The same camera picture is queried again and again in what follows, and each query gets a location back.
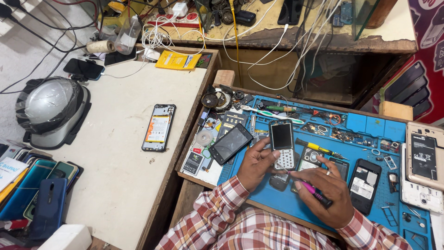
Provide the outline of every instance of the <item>wooden desk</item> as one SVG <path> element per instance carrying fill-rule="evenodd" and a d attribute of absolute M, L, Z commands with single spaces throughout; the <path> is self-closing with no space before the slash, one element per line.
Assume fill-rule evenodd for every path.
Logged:
<path fill-rule="evenodd" d="M 232 89 L 234 91 L 242 90 L 245 94 L 260 95 L 260 96 L 265 96 L 265 97 L 276 98 L 275 95 L 270 95 L 270 94 L 267 94 L 267 93 L 257 92 L 257 91 L 253 91 L 253 90 L 240 89 L 240 88 L 236 88 L 236 87 L 232 87 Z M 367 112 L 362 112 L 362 111 L 357 111 L 357 110 L 352 110 L 352 109 L 347 109 L 347 108 L 341 108 L 341 107 L 336 107 L 336 106 L 331 106 L 331 105 L 326 105 L 326 104 L 315 103 L 315 102 L 311 102 L 311 101 L 304 101 L 304 100 L 294 99 L 294 98 L 288 98 L 288 101 L 289 102 L 290 101 L 291 102 L 297 102 L 297 103 L 300 103 L 300 104 L 310 105 L 310 106 L 314 106 L 314 107 L 320 107 L 320 108 L 325 108 L 325 109 L 336 110 L 338 112 L 356 113 L 356 114 L 361 114 L 361 115 L 365 115 L 365 116 L 368 116 L 368 117 L 377 117 L 377 118 L 380 118 L 380 119 L 398 121 L 398 122 L 403 122 L 403 123 L 409 122 L 408 120 L 405 120 L 405 119 L 399 119 L 399 118 L 395 118 L 395 117 L 388 117 L 388 116 L 379 115 L 379 114 L 372 114 L 372 113 L 367 113 Z M 186 144 L 185 144 L 185 146 L 183 148 L 182 154 L 181 154 L 181 156 L 179 158 L 179 161 L 178 161 L 178 163 L 176 165 L 175 170 L 177 171 L 177 174 L 179 176 L 181 176 L 181 177 L 183 177 L 183 178 L 185 178 L 185 179 L 187 179 L 189 181 L 195 182 L 197 184 L 200 184 L 202 186 L 205 186 L 205 187 L 208 187 L 208 188 L 212 189 L 212 188 L 215 187 L 215 185 L 213 185 L 211 183 L 208 183 L 206 181 L 203 181 L 201 179 L 197 179 L 194 176 L 191 176 L 191 175 L 188 175 L 186 173 L 181 172 L 181 167 L 182 167 L 183 162 L 184 162 L 184 160 L 186 158 L 186 155 L 187 155 L 187 153 L 189 151 L 189 148 L 190 148 L 191 144 L 193 143 L 194 135 L 197 133 L 198 129 L 199 129 L 199 125 L 198 125 L 198 121 L 196 121 L 194 123 L 193 131 L 191 132 L 190 136 L 188 137 L 187 142 L 186 142 Z M 318 232 L 321 232 L 323 234 L 329 235 L 329 236 L 334 237 L 334 238 L 341 239 L 340 235 L 335 233 L 335 232 L 332 232 L 330 230 L 326 230 L 323 227 L 314 225 L 314 224 L 312 224 L 310 222 L 307 222 L 307 221 L 304 221 L 304 220 L 299 219 L 297 217 L 294 217 L 294 216 L 291 216 L 289 214 L 283 213 L 283 212 L 281 212 L 279 210 L 276 210 L 276 209 L 273 209 L 271 207 L 265 206 L 265 205 L 260 204 L 258 202 L 254 202 L 254 201 L 252 201 L 250 199 L 247 199 L 246 203 L 251 204 L 251 205 L 253 205 L 255 207 L 258 207 L 260 209 L 269 211 L 269 212 L 271 212 L 273 214 L 276 214 L 278 216 L 281 216 L 281 217 L 286 218 L 288 220 L 291 220 L 293 222 L 299 223 L 299 224 L 301 224 L 303 226 L 306 226 L 308 228 L 311 228 L 311 229 L 316 230 Z"/>
<path fill-rule="evenodd" d="M 101 76 L 89 82 L 92 106 L 76 139 L 51 151 L 56 160 L 85 169 L 67 199 L 66 223 L 87 225 L 92 236 L 123 250 L 158 244 L 180 190 L 173 169 L 202 106 L 200 96 L 219 67 L 218 51 L 205 52 L 212 54 L 208 69 L 159 69 L 149 63 L 126 78 Z M 106 68 L 105 74 L 125 76 L 141 66 L 127 62 Z M 141 150 L 155 104 L 177 106 L 163 153 Z"/>
<path fill-rule="evenodd" d="M 262 4 L 260 1 L 254 1 L 247 9 L 248 11 L 257 14 L 257 22 L 264 16 L 265 11 L 273 4 L 274 1 L 267 4 Z M 282 7 L 283 0 L 277 0 L 269 12 L 265 15 L 261 23 L 242 35 L 239 38 L 239 59 L 243 62 L 254 63 L 261 59 L 268 51 L 273 48 L 279 41 L 283 33 L 283 26 L 277 25 L 277 18 Z M 305 29 L 311 26 L 315 19 L 319 7 L 311 10 Z M 325 46 L 330 40 L 331 28 L 330 25 L 325 25 L 322 34 L 328 30 L 328 35 L 320 48 L 319 55 L 322 53 L 341 53 L 353 54 L 356 58 L 356 64 L 353 68 L 353 73 L 349 77 L 334 77 L 334 80 L 324 84 L 318 88 L 312 84 L 308 84 L 308 92 L 305 100 L 318 101 L 329 104 L 340 104 L 352 109 L 359 109 L 387 82 L 387 80 L 410 58 L 412 54 L 417 51 L 415 41 L 415 33 L 412 20 L 410 17 L 410 10 L 407 1 L 398 1 L 393 10 L 390 12 L 385 23 L 377 29 L 365 29 L 358 41 L 353 40 L 352 26 L 345 25 L 342 28 L 334 28 L 334 36 L 327 50 L 324 51 Z M 300 25 L 290 26 L 282 41 L 277 47 L 277 51 L 273 51 L 264 62 L 269 62 L 280 56 L 283 56 L 289 51 L 295 43 L 295 35 Z M 210 39 L 222 39 L 231 25 L 224 25 L 214 27 L 206 31 L 207 48 L 222 49 L 221 41 L 214 41 Z M 179 39 L 176 30 L 173 27 L 164 27 L 171 35 L 175 45 L 193 46 L 201 48 L 202 42 L 198 41 L 199 34 L 197 32 L 190 32 Z M 238 33 L 242 33 L 249 27 L 238 26 Z M 178 28 L 178 32 L 182 35 L 191 28 Z M 318 30 L 314 31 L 311 39 L 314 38 Z M 234 30 L 231 30 L 227 37 L 233 37 Z M 318 40 L 314 43 L 312 49 L 317 49 L 319 46 Z M 236 59 L 235 41 L 225 42 L 227 53 L 232 59 Z M 236 80 L 234 85 L 240 87 L 237 63 L 230 60 L 225 53 L 221 52 L 222 69 L 234 70 L 236 72 Z M 256 79 L 270 88 L 283 87 L 290 73 L 294 70 L 298 58 L 295 53 L 265 66 L 255 66 L 249 72 Z M 250 65 L 241 64 L 241 79 L 243 88 L 256 90 L 260 92 L 276 94 L 281 93 L 286 97 L 296 97 L 290 93 L 286 88 L 281 90 L 269 90 L 255 82 L 253 82 L 247 74 L 247 69 Z M 295 89 L 297 81 L 289 85 L 291 90 Z"/>

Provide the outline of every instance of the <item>phone keypad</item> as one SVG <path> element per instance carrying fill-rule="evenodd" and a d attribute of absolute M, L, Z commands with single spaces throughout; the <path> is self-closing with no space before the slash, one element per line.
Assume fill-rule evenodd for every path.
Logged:
<path fill-rule="evenodd" d="M 294 153 L 293 149 L 282 149 L 279 150 L 281 152 L 281 155 L 274 163 L 275 169 L 294 169 Z"/>

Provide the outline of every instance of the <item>man's right hand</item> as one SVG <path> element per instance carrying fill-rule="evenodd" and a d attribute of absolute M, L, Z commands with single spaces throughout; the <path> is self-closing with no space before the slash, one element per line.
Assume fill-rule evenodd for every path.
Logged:
<path fill-rule="evenodd" d="M 316 159 L 327 166 L 331 172 L 329 175 L 327 175 L 327 170 L 323 168 L 292 171 L 290 174 L 311 183 L 321 190 L 325 197 L 332 200 L 333 204 L 325 209 L 299 181 L 295 182 L 297 192 L 313 214 L 327 226 L 335 229 L 343 228 L 350 223 L 355 213 L 347 183 L 341 179 L 341 175 L 333 162 L 320 156 L 317 156 Z"/>

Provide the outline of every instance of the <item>blue phone case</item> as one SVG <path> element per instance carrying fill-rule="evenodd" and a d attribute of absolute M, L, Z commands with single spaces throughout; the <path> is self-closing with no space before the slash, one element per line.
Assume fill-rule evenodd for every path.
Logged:
<path fill-rule="evenodd" d="M 56 165 L 55 161 L 39 159 L 30 167 L 12 196 L 0 212 L 0 220 L 23 219 L 23 212 L 39 190 L 40 182 L 48 177 Z"/>
<path fill-rule="evenodd" d="M 67 178 L 42 180 L 29 239 L 48 239 L 62 226 L 67 184 Z"/>

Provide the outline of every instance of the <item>toothbrush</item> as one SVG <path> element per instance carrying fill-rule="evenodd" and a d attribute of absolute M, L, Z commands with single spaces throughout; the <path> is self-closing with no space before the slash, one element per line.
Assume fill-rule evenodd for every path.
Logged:
<path fill-rule="evenodd" d="M 294 119 L 294 118 L 291 118 L 291 117 L 285 117 L 285 116 L 275 115 L 275 114 L 273 114 L 273 113 L 271 113 L 271 112 L 263 111 L 263 110 L 259 110 L 259 109 L 253 109 L 253 108 L 251 108 L 251 107 L 249 107 L 249 106 L 246 106 L 246 105 L 242 105 L 242 106 L 241 106 L 241 109 L 243 109 L 243 110 L 247 110 L 247 111 L 253 111 L 253 112 L 256 112 L 256 113 L 261 114 L 261 115 L 264 115 L 264 116 L 274 117 L 274 118 L 276 118 L 276 119 L 281 119 L 281 120 L 282 120 L 282 119 L 290 119 L 292 122 L 294 122 L 294 123 L 296 123 L 296 124 L 304 124 L 304 122 L 301 121 L 301 120 L 299 120 L 299 119 Z"/>

